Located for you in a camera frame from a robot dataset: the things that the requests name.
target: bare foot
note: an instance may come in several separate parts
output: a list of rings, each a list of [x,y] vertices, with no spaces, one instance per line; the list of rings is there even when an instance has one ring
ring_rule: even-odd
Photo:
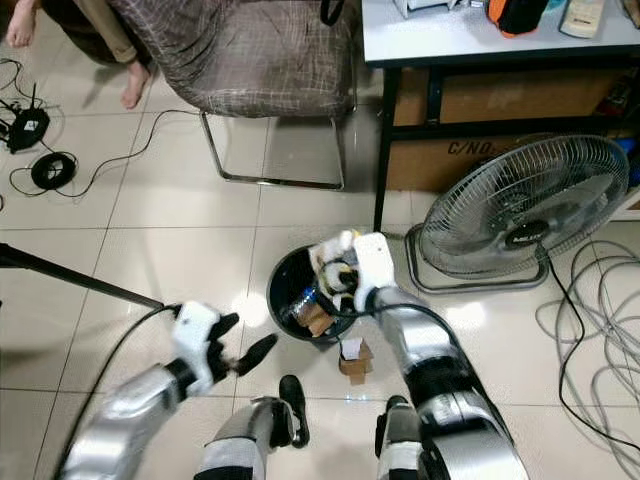
[[[36,10],[31,0],[21,0],[13,10],[13,16],[7,29],[7,42],[13,48],[31,45],[33,30],[36,27]]]
[[[135,108],[140,101],[144,87],[151,75],[149,74],[149,70],[147,70],[138,60],[127,65],[127,72],[129,72],[127,88],[122,92],[120,102],[124,108],[131,110],[132,108]]]

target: trash can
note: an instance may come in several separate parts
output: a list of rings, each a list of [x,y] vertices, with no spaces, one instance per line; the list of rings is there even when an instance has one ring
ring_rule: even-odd
[[[313,343],[337,342],[338,336],[346,332],[355,319],[338,318],[322,335],[312,337],[309,329],[298,325],[296,319],[287,313],[291,303],[295,302],[315,279],[308,249],[308,246],[298,248],[276,265],[267,287],[269,312],[273,321],[292,337]]]

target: fan grille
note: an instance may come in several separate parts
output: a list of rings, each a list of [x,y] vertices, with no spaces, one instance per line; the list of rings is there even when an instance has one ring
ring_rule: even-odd
[[[525,145],[473,171],[434,203],[420,237],[422,256],[466,279],[533,267],[602,225],[624,198],[628,178],[624,151],[604,137]],[[527,242],[534,224],[544,234]],[[524,240],[514,245],[517,236]]]

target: table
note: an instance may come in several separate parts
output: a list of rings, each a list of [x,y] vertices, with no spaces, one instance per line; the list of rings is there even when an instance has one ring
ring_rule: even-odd
[[[607,1],[597,35],[579,39],[559,31],[562,7],[542,16],[538,29],[513,39],[502,36],[482,8],[449,11],[436,6],[405,20],[392,0],[362,0],[364,57],[384,69],[382,130],[378,159],[374,230],[382,224],[391,143],[456,136],[520,134],[536,131],[605,131],[619,117],[569,117],[440,123],[443,79],[447,75],[546,68],[615,68],[640,64],[640,31],[617,1]],[[394,126],[395,103],[404,67],[429,67],[427,115],[422,125]],[[634,90],[629,102],[640,96]]]

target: electric fan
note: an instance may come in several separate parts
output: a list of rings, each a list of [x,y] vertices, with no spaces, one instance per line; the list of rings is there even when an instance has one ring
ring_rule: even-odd
[[[567,135],[530,143],[472,171],[436,200],[405,238],[409,271],[427,293],[530,288],[549,273],[549,258],[602,225],[627,191],[629,163],[614,142]],[[428,285],[422,258],[472,282]],[[533,277],[484,281],[538,266]]]

